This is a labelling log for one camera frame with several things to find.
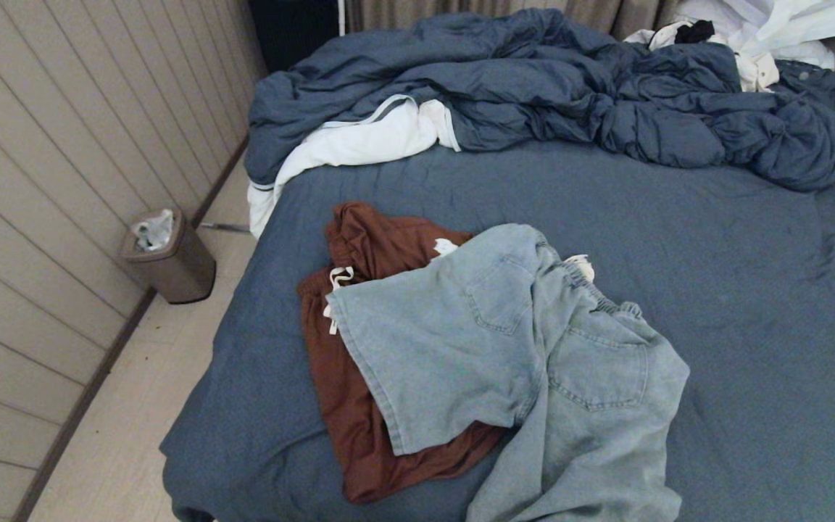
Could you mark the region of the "blue bed sheet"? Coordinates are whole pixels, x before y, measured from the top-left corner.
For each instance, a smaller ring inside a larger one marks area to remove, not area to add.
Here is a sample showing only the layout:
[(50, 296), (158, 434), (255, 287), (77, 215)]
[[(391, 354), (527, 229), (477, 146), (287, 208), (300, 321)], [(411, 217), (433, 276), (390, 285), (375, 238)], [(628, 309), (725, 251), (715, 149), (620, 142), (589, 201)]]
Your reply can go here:
[(462, 522), (496, 462), (353, 505), (318, 409), (297, 286), (328, 264), (333, 208), (363, 201), (477, 233), (527, 223), (588, 254), (691, 373), (668, 434), (679, 522), (835, 522), (835, 184), (798, 193), (729, 166), (595, 146), (435, 146), (307, 170), (284, 188), (160, 452), (183, 522)]

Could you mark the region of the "small black garment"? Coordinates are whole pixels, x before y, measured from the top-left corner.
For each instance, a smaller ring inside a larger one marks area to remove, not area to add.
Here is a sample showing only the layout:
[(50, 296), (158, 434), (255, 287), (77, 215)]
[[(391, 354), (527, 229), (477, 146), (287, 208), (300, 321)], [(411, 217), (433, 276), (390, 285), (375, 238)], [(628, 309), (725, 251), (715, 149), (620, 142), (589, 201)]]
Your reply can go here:
[(696, 44), (710, 40), (715, 36), (715, 24), (712, 20), (686, 21), (676, 28), (676, 44)]

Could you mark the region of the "rust brown shorts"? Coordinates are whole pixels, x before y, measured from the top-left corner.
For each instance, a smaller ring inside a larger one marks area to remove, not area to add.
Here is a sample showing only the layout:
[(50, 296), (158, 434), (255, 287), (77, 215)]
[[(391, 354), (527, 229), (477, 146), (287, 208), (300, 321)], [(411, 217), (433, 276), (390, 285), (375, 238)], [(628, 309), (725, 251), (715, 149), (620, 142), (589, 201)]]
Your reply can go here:
[(506, 436), (505, 428), (476, 422), (444, 445), (395, 455), (378, 404), (329, 316), (327, 297), (339, 287), (423, 268), (470, 238), (424, 217), (388, 217), (367, 202), (344, 202), (325, 226), (327, 267), (298, 286), (312, 382), (344, 477), (344, 496), (352, 503), (456, 478)]

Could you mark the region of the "beige curtain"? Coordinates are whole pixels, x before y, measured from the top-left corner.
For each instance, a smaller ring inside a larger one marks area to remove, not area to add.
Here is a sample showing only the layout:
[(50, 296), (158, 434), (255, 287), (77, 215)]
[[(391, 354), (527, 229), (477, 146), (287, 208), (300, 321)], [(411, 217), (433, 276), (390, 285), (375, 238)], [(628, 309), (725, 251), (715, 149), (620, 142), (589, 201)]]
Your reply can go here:
[(557, 9), (567, 19), (616, 39), (669, 23), (681, 0), (346, 0), (346, 33), (408, 28), (440, 14), (501, 17), (523, 9)]

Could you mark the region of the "light blue denim jeans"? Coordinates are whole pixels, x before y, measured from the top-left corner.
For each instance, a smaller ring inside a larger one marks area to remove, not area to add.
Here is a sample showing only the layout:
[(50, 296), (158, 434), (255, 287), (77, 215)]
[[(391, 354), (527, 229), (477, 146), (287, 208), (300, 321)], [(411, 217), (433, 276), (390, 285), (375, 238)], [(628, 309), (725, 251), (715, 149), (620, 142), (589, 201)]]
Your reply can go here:
[(529, 225), (341, 287), (329, 317), (398, 456), (514, 428), (466, 522), (675, 522), (666, 439), (689, 366)]

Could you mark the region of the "white shirt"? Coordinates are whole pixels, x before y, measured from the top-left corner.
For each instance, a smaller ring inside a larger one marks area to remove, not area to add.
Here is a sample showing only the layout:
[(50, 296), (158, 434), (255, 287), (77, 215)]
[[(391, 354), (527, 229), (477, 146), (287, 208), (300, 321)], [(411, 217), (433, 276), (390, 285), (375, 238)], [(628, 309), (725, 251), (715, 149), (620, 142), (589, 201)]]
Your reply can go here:
[(835, 0), (679, 0), (673, 19), (712, 21), (741, 55), (835, 69)]

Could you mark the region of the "dark blue crumpled duvet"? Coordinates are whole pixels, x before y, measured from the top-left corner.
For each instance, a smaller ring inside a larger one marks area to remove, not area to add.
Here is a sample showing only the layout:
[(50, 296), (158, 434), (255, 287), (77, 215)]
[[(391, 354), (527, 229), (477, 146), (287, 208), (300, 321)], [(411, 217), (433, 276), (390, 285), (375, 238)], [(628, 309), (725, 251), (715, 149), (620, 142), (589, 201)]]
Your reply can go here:
[(798, 79), (746, 92), (719, 43), (650, 50), (554, 9), (458, 13), (325, 43), (256, 86), (246, 169), (278, 185), (316, 128), (350, 128), (381, 103), (444, 106), (443, 142), (493, 152), (529, 140), (593, 144), (641, 162), (732, 165), (792, 191), (835, 182), (835, 109)]

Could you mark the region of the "brown trash bin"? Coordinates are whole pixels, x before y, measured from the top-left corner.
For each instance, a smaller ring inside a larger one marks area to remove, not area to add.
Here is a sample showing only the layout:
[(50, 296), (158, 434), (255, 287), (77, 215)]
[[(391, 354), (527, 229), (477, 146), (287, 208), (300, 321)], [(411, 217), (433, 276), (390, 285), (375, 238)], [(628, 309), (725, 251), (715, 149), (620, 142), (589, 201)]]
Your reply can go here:
[(198, 302), (212, 293), (217, 263), (185, 215), (180, 210), (173, 212), (175, 225), (165, 248), (137, 252), (129, 227), (120, 242), (120, 258), (168, 303)]

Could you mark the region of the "white plastic bin bag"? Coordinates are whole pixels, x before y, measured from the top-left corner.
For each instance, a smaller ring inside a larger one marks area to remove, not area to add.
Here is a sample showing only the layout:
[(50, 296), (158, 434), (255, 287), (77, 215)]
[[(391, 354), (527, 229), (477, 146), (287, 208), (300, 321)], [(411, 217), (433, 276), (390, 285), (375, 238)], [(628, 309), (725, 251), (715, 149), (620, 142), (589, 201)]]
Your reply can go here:
[(175, 212), (171, 209), (146, 212), (137, 218), (137, 221), (130, 225), (136, 251), (153, 252), (165, 248), (171, 241), (173, 225)]

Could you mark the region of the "black cabinet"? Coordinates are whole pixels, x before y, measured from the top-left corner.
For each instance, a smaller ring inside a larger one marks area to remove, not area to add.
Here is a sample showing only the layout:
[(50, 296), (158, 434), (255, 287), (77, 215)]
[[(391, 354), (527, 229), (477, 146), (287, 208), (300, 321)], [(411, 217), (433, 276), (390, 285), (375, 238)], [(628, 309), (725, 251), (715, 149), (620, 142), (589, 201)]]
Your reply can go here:
[(288, 70), (339, 34), (338, 0), (246, 0), (269, 73)]

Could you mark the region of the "cream jacket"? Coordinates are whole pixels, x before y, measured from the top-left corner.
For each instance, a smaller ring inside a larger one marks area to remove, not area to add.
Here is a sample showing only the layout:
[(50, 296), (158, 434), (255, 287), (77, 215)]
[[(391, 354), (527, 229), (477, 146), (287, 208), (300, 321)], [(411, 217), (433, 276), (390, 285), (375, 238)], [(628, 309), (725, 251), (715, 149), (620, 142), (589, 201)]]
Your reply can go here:
[[(635, 33), (627, 36), (624, 42), (642, 44), (642, 46), (645, 46), (650, 51), (663, 49), (663, 47), (676, 44), (676, 28), (684, 22), (686, 21), (676, 21), (659, 30), (637, 30)], [(731, 46), (723, 34), (716, 32), (716, 27), (715, 36), (703, 43)], [(735, 49), (732, 51), (742, 91), (769, 92), (770, 86), (775, 85), (779, 81), (780, 72), (771, 53), (766, 52), (759, 55), (752, 55)]]

